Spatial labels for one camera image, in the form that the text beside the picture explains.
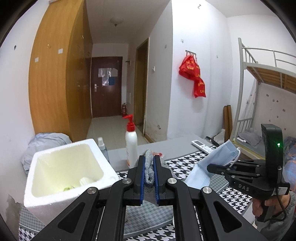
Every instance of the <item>hook rack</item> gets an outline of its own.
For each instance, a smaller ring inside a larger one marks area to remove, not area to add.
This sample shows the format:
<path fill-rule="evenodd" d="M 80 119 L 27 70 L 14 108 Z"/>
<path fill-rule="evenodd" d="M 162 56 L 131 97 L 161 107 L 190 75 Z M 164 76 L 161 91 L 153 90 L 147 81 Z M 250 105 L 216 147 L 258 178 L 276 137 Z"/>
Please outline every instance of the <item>hook rack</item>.
<path fill-rule="evenodd" d="M 191 51 L 185 50 L 185 52 L 188 53 L 188 54 L 193 54 L 193 55 L 196 56 L 196 53 L 193 53 L 193 52 L 191 52 Z"/>

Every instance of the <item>spray nozzle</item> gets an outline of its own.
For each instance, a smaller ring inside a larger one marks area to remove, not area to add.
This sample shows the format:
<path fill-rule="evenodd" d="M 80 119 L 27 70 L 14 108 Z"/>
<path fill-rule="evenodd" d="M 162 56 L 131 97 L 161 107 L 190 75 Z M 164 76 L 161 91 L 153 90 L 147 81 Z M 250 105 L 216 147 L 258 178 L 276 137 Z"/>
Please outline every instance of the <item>spray nozzle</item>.
<path fill-rule="evenodd" d="M 128 124 L 126 125 L 126 130 L 129 131 L 129 132 L 135 131 L 136 130 L 136 126 L 133 123 L 133 115 L 126 115 L 126 116 L 124 116 L 124 119 L 128 119 L 129 120 Z"/>

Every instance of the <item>clear blue bottle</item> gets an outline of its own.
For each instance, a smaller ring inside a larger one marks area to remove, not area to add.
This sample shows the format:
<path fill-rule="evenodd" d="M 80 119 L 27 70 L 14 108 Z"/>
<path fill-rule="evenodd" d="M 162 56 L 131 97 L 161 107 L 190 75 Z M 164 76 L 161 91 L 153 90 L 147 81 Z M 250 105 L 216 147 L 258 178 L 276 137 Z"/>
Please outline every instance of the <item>clear blue bottle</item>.
<path fill-rule="evenodd" d="M 100 148 L 101 152 L 103 153 L 107 161 L 110 163 L 108 151 L 107 151 L 107 148 L 105 147 L 103 137 L 98 137 L 98 147 Z"/>

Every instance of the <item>human hand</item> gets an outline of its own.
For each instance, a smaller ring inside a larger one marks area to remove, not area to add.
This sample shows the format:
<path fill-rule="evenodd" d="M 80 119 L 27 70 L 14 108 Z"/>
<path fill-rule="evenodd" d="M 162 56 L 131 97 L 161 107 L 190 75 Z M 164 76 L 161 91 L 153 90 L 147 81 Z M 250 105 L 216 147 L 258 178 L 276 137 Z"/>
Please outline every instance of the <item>human hand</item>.
<path fill-rule="evenodd" d="M 284 208 L 286 208 L 290 202 L 290 194 L 279 196 L 279 198 Z M 273 215 L 276 215 L 282 211 L 282 208 L 279 204 L 279 201 L 276 195 L 273 195 L 270 199 L 266 200 L 265 206 L 275 206 Z M 261 201 L 258 199 L 252 198 L 252 208 L 253 208 L 252 212 L 256 217 L 259 217 L 263 213 L 263 208 L 261 207 Z"/>

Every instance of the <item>red object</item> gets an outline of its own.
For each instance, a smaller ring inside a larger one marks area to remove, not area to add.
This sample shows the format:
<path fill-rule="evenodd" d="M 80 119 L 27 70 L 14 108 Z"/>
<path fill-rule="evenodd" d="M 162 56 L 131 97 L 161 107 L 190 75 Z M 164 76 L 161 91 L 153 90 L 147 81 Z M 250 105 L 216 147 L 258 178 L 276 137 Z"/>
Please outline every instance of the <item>red object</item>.
<path fill-rule="evenodd" d="M 205 83 L 200 77 L 200 67 L 195 62 L 192 55 L 187 55 L 181 66 L 179 67 L 179 74 L 186 79 L 194 81 L 193 95 L 194 97 L 206 97 Z"/>
<path fill-rule="evenodd" d="M 126 116 L 124 116 L 124 119 L 129 119 L 129 122 L 128 122 L 128 124 L 126 125 L 126 130 L 127 130 L 128 132 L 135 131 L 135 130 L 136 130 L 136 126 L 135 126 L 135 124 L 133 123 L 133 115 L 126 115 Z"/>
<path fill-rule="evenodd" d="M 121 109 L 121 115 L 122 116 L 126 116 L 127 113 L 126 113 L 126 103 L 122 104 L 122 109 Z"/>

